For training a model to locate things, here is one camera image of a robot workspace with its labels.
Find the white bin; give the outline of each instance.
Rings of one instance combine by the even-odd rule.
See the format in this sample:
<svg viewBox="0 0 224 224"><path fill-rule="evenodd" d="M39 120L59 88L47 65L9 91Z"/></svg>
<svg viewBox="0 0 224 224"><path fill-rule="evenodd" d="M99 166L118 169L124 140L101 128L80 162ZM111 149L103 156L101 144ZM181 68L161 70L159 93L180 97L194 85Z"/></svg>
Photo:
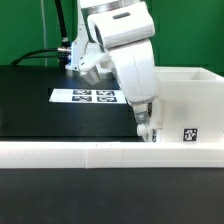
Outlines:
<svg viewBox="0 0 224 224"><path fill-rule="evenodd" d="M157 141L223 141L224 78L203 68L156 67L155 73Z"/></svg>

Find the green background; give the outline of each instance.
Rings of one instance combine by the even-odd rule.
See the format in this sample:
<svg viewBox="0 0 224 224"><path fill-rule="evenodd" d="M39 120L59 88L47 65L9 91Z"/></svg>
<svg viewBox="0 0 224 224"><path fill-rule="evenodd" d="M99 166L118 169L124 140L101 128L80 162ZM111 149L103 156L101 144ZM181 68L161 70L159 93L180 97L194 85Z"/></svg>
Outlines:
<svg viewBox="0 0 224 224"><path fill-rule="evenodd" d="M44 48L40 0L0 0L0 65ZM151 38L157 66L200 66L224 74L223 0L147 0L156 35ZM70 40L76 37L76 0L62 0ZM45 0L47 45L61 44L53 0ZM30 59L21 64L44 65ZM57 66L56 59L49 65Z"/></svg>

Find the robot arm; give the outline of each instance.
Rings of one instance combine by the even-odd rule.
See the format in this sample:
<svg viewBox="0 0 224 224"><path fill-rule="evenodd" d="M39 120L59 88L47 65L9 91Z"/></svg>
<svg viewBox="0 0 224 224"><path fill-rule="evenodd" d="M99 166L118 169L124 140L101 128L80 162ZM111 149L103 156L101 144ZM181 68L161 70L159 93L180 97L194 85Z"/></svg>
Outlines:
<svg viewBox="0 0 224 224"><path fill-rule="evenodd" d="M156 79L148 39L155 30L146 3L81 0L80 6L83 12L93 12L87 16L86 25L90 38L101 49L83 55L79 61L80 75L94 85L100 80L97 64L112 62L108 64L112 64L115 78L134 109L136 122L148 127L148 104L155 99Z"/></svg>

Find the white plastic panel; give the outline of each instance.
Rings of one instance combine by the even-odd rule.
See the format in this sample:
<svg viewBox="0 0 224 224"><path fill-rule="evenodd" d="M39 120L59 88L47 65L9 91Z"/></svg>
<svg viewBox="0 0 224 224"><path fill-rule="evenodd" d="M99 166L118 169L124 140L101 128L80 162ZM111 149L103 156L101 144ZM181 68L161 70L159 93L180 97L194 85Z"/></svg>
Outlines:
<svg viewBox="0 0 224 224"><path fill-rule="evenodd" d="M203 68L156 67L155 74L163 118L156 119L158 110L155 110L152 120L154 128L161 130L160 140L221 142L224 78Z"/></svg>
<svg viewBox="0 0 224 224"><path fill-rule="evenodd" d="M101 44L105 48L127 44L155 34L154 23L145 2L90 15L88 26L95 42L100 42L95 31L95 27L98 27L102 39Z"/></svg>
<svg viewBox="0 0 224 224"><path fill-rule="evenodd" d="M0 168L224 167L224 143L0 142Z"/></svg>
<svg viewBox="0 0 224 224"><path fill-rule="evenodd" d="M151 102L156 78L151 43L148 39L108 50L127 101L131 105Z"/></svg>
<svg viewBox="0 0 224 224"><path fill-rule="evenodd" d="M90 8L98 5L104 5L118 0L78 0L80 1L81 8Z"/></svg>

